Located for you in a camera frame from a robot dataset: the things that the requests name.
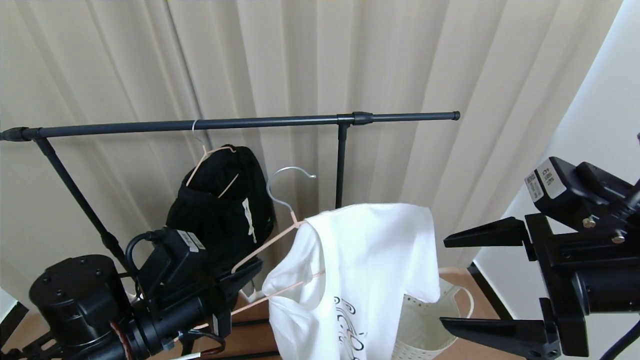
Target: curtain fold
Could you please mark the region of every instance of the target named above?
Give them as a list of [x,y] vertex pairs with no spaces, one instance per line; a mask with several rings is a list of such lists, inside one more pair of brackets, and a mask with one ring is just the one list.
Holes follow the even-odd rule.
[[[503,214],[620,3],[3,1],[1,127],[459,110],[457,122],[351,127],[343,203],[429,206],[439,265],[467,266],[474,249],[440,240]],[[210,148],[249,146],[267,176],[289,165],[317,174],[274,182],[299,217],[333,208],[335,126],[200,133]],[[164,224],[201,155],[190,131],[51,142],[122,246]],[[0,150],[0,286],[30,304],[47,266],[106,251],[34,144]],[[286,228],[286,209],[276,212]],[[265,272],[291,242],[264,255]],[[149,253],[140,247],[136,260]]]

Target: laundry basket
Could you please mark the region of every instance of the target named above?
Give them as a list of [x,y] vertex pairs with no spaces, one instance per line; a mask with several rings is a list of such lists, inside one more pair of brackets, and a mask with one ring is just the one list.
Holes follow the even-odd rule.
[[458,339],[440,323],[441,316],[459,318],[455,296],[463,290],[469,296],[467,318],[474,312],[474,298],[466,288],[440,279],[440,300],[428,304],[405,295],[394,345],[393,360],[433,359]]

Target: white t-shirt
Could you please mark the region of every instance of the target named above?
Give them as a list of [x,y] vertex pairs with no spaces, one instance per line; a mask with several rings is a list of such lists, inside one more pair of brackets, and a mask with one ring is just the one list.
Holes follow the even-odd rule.
[[308,218],[262,291],[300,281],[269,300],[283,360],[389,360],[403,295],[424,302],[440,296],[431,212],[360,204]]

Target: black rack base bar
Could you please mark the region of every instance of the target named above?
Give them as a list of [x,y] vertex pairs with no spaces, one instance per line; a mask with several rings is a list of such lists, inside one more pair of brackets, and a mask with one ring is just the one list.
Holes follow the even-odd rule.
[[[344,183],[344,160],[346,157],[347,130],[349,126],[371,124],[373,122],[400,122],[400,121],[425,121],[425,120],[458,120],[459,111],[449,113],[402,113],[402,114],[372,114],[357,111],[350,114],[338,115],[314,115],[303,117],[262,117],[247,119],[219,119],[219,120],[192,120],[158,121],[158,122],[127,122],[115,124],[93,124],[58,127],[14,127],[0,133],[0,141],[28,142],[34,141],[42,153],[47,157],[55,171],[60,176],[71,195],[80,208],[84,211],[89,221],[96,228],[102,243],[109,249],[112,255],[127,269],[124,252],[113,236],[100,221],[93,211],[82,191],[77,187],[64,164],[56,154],[48,138],[80,135],[103,135],[122,133],[150,133],[156,131],[187,131],[187,130],[213,130],[213,129],[243,129],[249,127],[277,127],[277,126],[307,126],[307,125],[338,125],[338,160],[335,185],[335,207],[342,206],[342,189]],[[278,352],[246,354],[221,359],[241,360],[264,356],[275,356]]]

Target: printed graphic on shirt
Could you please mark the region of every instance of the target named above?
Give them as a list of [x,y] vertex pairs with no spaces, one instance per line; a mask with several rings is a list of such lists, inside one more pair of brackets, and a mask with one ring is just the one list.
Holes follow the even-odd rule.
[[242,206],[244,207],[244,216],[246,217],[246,221],[249,223],[249,235],[253,236],[253,243],[257,243],[258,240],[255,239],[255,230],[253,230],[253,220],[251,219],[251,210],[249,209],[249,198],[246,198],[242,201]]
[[338,312],[338,341],[342,344],[342,349],[346,351],[350,360],[360,360],[356,355],[359,351],[364,350],[364,343],[358,337],[362,338],[365,333],[358,332],[353,325],[352,316],[356,315],[356,308],[339,297],[333,297],[333,302],[335,310]]

